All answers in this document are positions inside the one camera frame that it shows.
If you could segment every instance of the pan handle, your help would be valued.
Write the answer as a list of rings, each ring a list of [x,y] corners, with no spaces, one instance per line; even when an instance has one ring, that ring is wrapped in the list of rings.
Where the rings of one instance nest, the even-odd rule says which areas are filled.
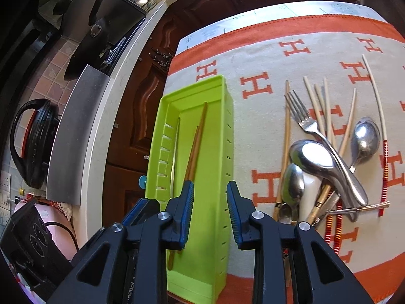
[[[35,109],[39,110],[42,106],[45,105],[46,102],[48,102],[48,99],[45,98],[39,98],[39,99],[34,99],[30,100],[29,102],[26,102],[19,111],[17,112],[17,115],[15,116],[13,125],[11,126],[11,132],[10,132],[10,152],[11,152],[11,157],[13,158],[14,164],[17,167],[18,172],[20,175],[23,177],[23,179],[26,178],[26,168],[24,164],[24,159],[21,158],[17,151],[15,150],[15,144],[14,144],[14,135],[15,135],[15,129],[17,128],[18,120],[20,119],[21,115],[29,109]]]
[[[96,24],[97,21],[97,12],[98,9],[100,8],[101,2],[103,0],[95,0],[92,10],[90,11],[90,15],[89,15],[89,26],[93,26],[94,24]]]

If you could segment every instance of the metal fork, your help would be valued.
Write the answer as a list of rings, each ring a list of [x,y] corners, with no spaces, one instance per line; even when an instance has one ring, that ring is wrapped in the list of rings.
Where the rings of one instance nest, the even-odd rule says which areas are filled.
[[[284,96],[287,100],[288,106],[290,108],[291,114],[299,126],[308,134],[313,134],[317,136],[332,156],[335,158],[337,165],[339,166],[343,177],[346,180],[347,191],[351,198],[354,198],[359,205],[365,207],[369,204],[369,199],[367,197],[366,191],[364,191],[360,182],[357,178],[350,172],[347,164],[342,160],[336,150],[331,146],[329,141],[325,138],[324,135],[318,130],[318,123],[311,118],[308,110],[305,108],[305,105],[301,102],[301,99],[298,97],[296,92],[287,93]]]

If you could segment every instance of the orange stripe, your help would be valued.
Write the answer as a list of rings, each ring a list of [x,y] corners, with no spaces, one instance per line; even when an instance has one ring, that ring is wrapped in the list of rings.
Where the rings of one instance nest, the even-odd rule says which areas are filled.
[[[223,52],[290,35],[352,32],[378,35],[405,43],[394,26],[375,19],[349,15],[317,15],[278,19],[222,34],[175,56],[169,75]]]
[[[405,253],[385,263],[354,275],[369,293],[374,303],[393,294],[405,277]],[[253,279],[227,275],[226,287],[217,304],[246,304],[252,301]],[[287,288],[288,303],[292,303],[291,288]]]

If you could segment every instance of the black cable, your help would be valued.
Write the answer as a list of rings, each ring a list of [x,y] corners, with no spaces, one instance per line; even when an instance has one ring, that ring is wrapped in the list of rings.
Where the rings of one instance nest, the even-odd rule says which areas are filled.
[[[73,239],[74,246],[76,247],[76,251],[78,251],[77,241],[76,241],[76,238],[74,237],[74,235],[73,235],[73,233],[72,233],[71,230],[69,230],[66,226],[64,226],[63,224],[60,224],[60,223],[58,223],[58,222],[46,222],[46,223],[45,223],[45,226],[48,226],[48,225],[60,226],[60,227],[62,227],[63,229],[65,229],[66,231],[68,231],[69,234],[70,234],[70,236],[71,236],[72,239]]]

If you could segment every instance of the green plastic tray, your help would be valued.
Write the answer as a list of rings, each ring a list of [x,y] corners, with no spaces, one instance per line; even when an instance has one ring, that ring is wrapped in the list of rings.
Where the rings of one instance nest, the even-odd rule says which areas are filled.
[[[167,271],[168,291],[195,304],[215,303],[225,287],[230,219],[226,185],[233,175],[233,101],[223,76],[211,77],[172,92],[160,100],[153,131],[146,197],[164,210],[177,119],[180,130],[175,162],[174,196],[179,196],[204,102],[207,116],[194,180],[194,205],[186,248],[175,253]]]

